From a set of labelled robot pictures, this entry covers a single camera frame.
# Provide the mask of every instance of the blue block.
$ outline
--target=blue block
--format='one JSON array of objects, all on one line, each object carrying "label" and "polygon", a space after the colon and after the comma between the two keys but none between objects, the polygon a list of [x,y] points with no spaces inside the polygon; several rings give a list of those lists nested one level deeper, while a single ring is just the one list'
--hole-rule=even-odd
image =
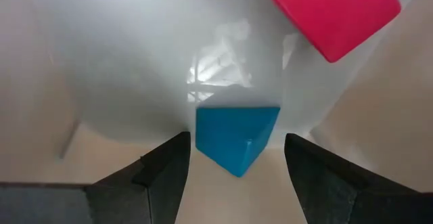
[{"label": "blue block", "polygon": [[279,108],[198,108],[196,147],[242,177],[268,143]]}]

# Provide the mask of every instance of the white surface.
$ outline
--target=white surface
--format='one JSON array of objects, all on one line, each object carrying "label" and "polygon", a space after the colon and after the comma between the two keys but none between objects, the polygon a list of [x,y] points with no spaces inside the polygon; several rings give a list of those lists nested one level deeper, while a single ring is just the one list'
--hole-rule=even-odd
[{"label": "white surface", "polygon": [[328,64],[272,0],[34,2],[84,122],[120,141],[157,143],[194,132],[196,106],[233,84],[251,89],[262,105],[281,106],[271,145],[287,132],[305,135],[386,30]]}]

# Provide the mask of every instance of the red block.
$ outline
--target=red block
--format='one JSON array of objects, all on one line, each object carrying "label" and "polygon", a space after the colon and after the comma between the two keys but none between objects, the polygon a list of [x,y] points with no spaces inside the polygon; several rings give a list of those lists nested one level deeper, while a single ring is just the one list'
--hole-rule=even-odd
[{"label": "red block", "polygon": [[401,11],[398,0],[274,1],[328,62],[337,62]]}]

